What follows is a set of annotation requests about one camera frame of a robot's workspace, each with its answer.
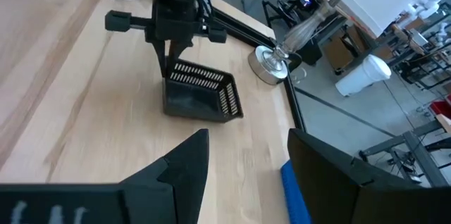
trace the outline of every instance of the table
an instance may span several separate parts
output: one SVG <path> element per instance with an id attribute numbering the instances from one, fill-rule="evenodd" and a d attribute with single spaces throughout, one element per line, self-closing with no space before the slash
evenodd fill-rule
<path id="1" fill-rule="evenodd" d="M 107 32 L 111 10 L 149 16 L 151 0 L 1 0 L 0 182 L 118 182 L 200 128 L 210 134 L 200 223 L 287 223 L 280 178 L 294 127 L 284 85 L 266 85 L 253 50 L 194 38 L 181 58 L 235 77 L 245 117 L 226 124 L 162 113 L 144 33 Z M 221 0 L 214 6 L 273 35 Z"/>

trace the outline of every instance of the blue object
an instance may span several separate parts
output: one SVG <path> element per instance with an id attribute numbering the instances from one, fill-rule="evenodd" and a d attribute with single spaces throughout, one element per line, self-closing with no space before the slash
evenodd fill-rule
<path id="1" fill-rule="evenodd" d="M 310 6 L 311 2 L 310 2 L 310 0 L 301 0 L 301 4 L 304 7 L 308 7 L 308 6 Z"/>
<path id="2" fill-rule="evenodd" d="M 290 223 L 310 224 L 310 215 L 305 206 L 299 186 L 297 185 L 291 161 L 287 161 L 287 163 L 282 166 L 280 173 L 282 175 Z"/>

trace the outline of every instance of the cardboard box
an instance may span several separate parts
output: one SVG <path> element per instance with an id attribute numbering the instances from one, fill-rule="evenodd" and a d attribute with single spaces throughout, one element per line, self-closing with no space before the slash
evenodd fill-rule
<path id="1" fill-rule="evenodd" d="M 382 47 L 379 47 L 377 51 L 374 52 L 375 56 L 381 58 L 382 60 L 389 61 L 393 57 L 392 49 L 386 44 Z"/>
<path id="2" fill-rule="evenodd" d="M 335 70 L 344 68 L 354 59 L 351 52 L 342 43 L 341 37 L 343 35 L 344 32 L 342 30 L 338 30 L 331 37 L 331 41 L 323 45 L 323 54 Z"/>

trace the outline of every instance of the black mesh basket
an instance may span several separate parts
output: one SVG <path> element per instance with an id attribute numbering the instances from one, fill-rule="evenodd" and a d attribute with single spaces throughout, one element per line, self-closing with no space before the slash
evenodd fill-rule
<path id="1" fill-rule="evenodd" d="M 222 123 L 243 117 L 230 73 L 179 59 L 163 82 L 164 113 L 170 116 Z"/>

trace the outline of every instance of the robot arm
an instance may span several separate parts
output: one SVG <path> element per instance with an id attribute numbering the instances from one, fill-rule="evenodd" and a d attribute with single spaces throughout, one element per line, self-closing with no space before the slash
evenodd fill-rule
<path id="1" fill-rule="evenodd" d="M 436 41 L 436 46 L 437 47 L 442 47 L 443 41 L 447 38 L 448 33 L 446 32 L 445 28 L 448 26 L 448 23 L 441 23 L 440 24 L 440 30 L 435 34 L 435 41 Z"/>
<path id="2" fill-rule="evenodd" d="M 130 28 L 144 30 L 145 40 L 153 44 L 161 75 L 170 75 L 181 53 L 192 46 L 195 35 L 212 42 L 226 42 L 227 32 L 214 22 L 211 9 L 204 0 L 153 0 L 152 17 L 138 18 L 131 13 L 110 11 L 105 16 L 105 28 L 127 32 Z M 165 55 L 165 41 L 171 41 Z"/>
<path id="3" fill-rule="evenodd" d="M 401 23 L 398 23 L 398 25 L 401 28 L 404 28 L 406 25 L 408 25 L 418 17 L 420 17 L 421 19 L 428 18 L 440 8 L 440 1 L 441 0 L 414 0 L 413 3 L 409 4 L 405 9 L 408 17 Z"/>

